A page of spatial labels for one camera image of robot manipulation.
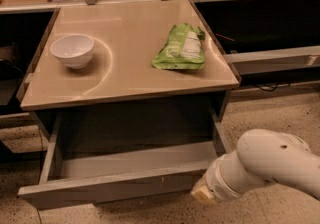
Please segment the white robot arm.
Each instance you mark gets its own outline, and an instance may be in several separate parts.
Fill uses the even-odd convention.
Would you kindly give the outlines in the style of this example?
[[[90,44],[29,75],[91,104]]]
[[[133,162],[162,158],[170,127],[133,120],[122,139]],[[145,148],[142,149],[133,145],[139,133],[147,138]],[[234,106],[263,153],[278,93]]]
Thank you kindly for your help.
[[[274,184],[320,200],[320,157],[298,136],[252,129],[240,136],[235,150],[210,164],[191,195],[203,204],[215,204]]]

